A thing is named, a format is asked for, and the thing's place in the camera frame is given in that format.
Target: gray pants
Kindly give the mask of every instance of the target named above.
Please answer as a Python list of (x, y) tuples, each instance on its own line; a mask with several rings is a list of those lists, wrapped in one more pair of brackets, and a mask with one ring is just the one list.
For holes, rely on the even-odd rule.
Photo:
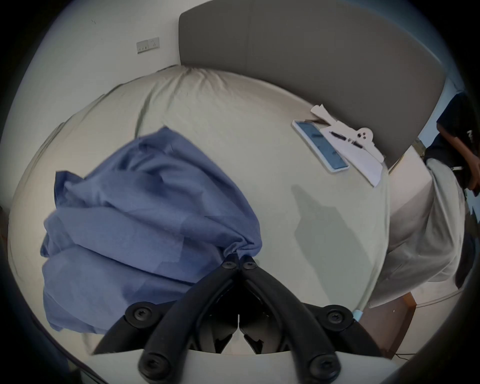
[(407, 239), (390, 244), (370, 307), (403, 296), (426, 281), (447, 280), (456, 272), (464, 234), (465, 197), (449, 167), (429, 159), (427, 168), (433, 179), (431, 205), (425, 204), (423, 214), (414, 222), (394, 223), (413, 230)]

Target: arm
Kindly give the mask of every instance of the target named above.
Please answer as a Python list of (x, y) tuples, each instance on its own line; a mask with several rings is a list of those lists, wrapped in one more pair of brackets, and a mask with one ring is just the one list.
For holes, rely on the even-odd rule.
[(440, 135), (442, 135), (444, 139), (447, 140), (467, 162), (468, 166), (470, 167), (470, 171), (472, 172), (472, 178), (470, 180), (470, 184), (468, 185), (468, 189), (475, 189), (477, 185), (480, 185), (480, 158), (476, 157), (458, 137), (449, 134), (439, 123), (437, 123), (437, 129), (438, 132), (440, 132)]

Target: bed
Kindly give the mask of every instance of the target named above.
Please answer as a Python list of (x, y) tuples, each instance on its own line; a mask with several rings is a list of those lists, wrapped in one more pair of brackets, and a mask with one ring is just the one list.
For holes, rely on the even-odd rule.
[(85, 176), (162, 126), (192, 141), (244, 193), (260, 221), (262, 268), (303, 302), (362, 309), (388, 244), (387, 169), (375, 188), (354, 167), (329, 174), (291, 127), (313, 118), (311, 107), (261, 80), (174, 66), (119, 85), (57, 127), (20, 181), (9, 226), (12, 272), (45, 329), (81, 361), (101, 338), (54, 331), (45, 318), (39, 248), (55, 208), (55, 172)]

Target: power outlet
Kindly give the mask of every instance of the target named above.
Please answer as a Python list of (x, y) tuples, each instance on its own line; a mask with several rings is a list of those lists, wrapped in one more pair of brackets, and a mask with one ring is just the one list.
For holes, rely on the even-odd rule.
[(160, 38), (154, 37), (153, 39), (142, 40), (137, 43), (137, 53), (142, 53), (151, 49), (159, 48)]
[(148, 49), (158, 48), (160, 45), (160, 38), (155, 37), (153, 39), (148, 39)]
[(142, 40), (137, 43), (137, 53), (142, 53), (148, 50), (148, 40)]

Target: blue cloth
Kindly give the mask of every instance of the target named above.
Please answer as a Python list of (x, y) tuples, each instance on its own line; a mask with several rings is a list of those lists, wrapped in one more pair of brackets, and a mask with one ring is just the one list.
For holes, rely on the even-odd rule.
[(105, 333), (139, 301), (179, 299), (229, 254), (255, 256), (260, 226), (222, 170), (168, 128), (82, 179), (55, 178), (40, 253), (52, 328)]

